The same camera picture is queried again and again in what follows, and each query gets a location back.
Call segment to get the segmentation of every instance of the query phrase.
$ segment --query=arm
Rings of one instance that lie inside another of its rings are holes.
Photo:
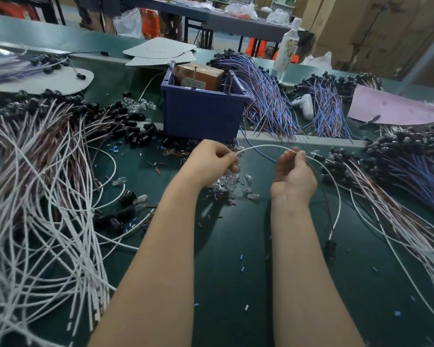
[[[167,186],[143,242],[90,340],[102,346],[191,346],[194,217],[199,191],[237,156],[203,140]]]
[[[313,226],[309,202],[316,187],[305,152],[284,152],[271,189],[275,345],[364,346]]]

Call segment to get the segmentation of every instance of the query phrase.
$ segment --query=pink paper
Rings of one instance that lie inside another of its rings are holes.
[[[381,115],[377,124],[416,125],[434,122],[434,106],[358,85],[349,118],[367,122]]]

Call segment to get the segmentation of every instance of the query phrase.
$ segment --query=dark shorts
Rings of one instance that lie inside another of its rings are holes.
[[[101,11],[106,16],[114,17],[121,15],[120,0],[78,0],[81,7],[89,11]]]

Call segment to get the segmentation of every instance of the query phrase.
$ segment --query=white foam sheet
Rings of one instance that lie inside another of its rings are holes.
[[[126,63],[126,66],[131,67],[143,67],[143,66],[160,66],[162,64],[169,64],[171,61],[175,61],[175,63],[189,63],[195,62],[196,57],[193,55],[193,52],[188,51],[184,54],[181,54],[175,58],[143,58],[143,57],[135,57],[130,62]]]
[[[148,40],[141,45],[128,48],[124,54],[133,57],[165,59],[178,57],[181,54],[191,51],[196,45],[187,44],[180,41],[156,37]]]
[[[77,73],[86,76],[78,79]],[[31,95],[40,95],[45,89],[61,91],[63,95],[72,95],[86,89],[93,81],[94,74],[81,68],[62,67],[51,74],[35,75],[21,81],[0,84],[1,93],[18,93],[24,90]]]

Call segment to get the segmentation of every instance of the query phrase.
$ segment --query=forearm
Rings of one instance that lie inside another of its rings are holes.
[[[91,346],[190,346],[194,216],[199,187],[178,174],[165,190]]]
[[[331,279],[309,208],[272,201],[276,347],[363,346]]]

